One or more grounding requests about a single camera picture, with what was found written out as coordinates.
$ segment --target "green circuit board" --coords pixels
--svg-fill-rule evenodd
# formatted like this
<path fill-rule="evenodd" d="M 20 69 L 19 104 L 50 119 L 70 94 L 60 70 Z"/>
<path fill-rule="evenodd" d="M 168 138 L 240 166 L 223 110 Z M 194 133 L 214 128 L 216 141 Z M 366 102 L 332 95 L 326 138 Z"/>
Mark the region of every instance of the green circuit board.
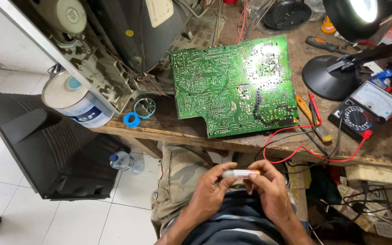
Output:
<path fill-rule="evenodd" d="M 208 138 L 299 125 L 286 35 L 170 52 L 178 118 Z"/>

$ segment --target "small tube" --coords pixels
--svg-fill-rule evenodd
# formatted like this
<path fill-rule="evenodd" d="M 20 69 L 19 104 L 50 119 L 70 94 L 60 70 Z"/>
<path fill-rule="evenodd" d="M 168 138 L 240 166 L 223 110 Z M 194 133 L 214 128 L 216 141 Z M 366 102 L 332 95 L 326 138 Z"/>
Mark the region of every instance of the small tube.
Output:
<path fill-rule="evenodd" d="M 226 171 L 224 171 L 223 174 L 222 174 L 222 177 L 223 178 L 237 177 L 239 179 L 249 179 L 249 174 L 261 175 L 259 170 L 236 169 L 236 170 L 226 170 Z"/>

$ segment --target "white wall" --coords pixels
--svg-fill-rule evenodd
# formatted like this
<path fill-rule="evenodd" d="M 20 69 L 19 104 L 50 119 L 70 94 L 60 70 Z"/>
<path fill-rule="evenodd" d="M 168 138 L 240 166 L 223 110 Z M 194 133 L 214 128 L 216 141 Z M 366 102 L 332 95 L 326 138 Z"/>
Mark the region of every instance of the white wall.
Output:
<path fill-rule="evenodd" d="M 0 69 L 47 73 L 54 62 L 0 13 Z"/>

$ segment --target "paint can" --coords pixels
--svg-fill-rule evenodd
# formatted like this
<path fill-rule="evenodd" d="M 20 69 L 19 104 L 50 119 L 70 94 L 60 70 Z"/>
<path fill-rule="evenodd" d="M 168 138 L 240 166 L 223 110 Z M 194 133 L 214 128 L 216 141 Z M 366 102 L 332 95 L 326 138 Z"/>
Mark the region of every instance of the paint can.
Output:
<path fill-rule="evenodd" d="M 47 106 L 86 128 L 105 125 L 114 114 L 67 70 L 57 73 L 46 82 L 42 100 Z"/>

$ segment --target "black lamp base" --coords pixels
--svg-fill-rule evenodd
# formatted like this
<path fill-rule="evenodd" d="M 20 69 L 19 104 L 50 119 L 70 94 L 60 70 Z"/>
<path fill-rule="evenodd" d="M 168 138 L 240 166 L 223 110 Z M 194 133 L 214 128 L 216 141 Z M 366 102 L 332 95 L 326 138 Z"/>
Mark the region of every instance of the black lamp base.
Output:
<path fill-rule="evenodd" d="M 343 101 L 361 83 L 356 75 L 355 69 L 341 72 L 339 69 L 328 72 L 326 68 L 337 63 L 333 55 L 318 56 L 304 66 L 302 79 L 311 92 L 319 97 Z"/>

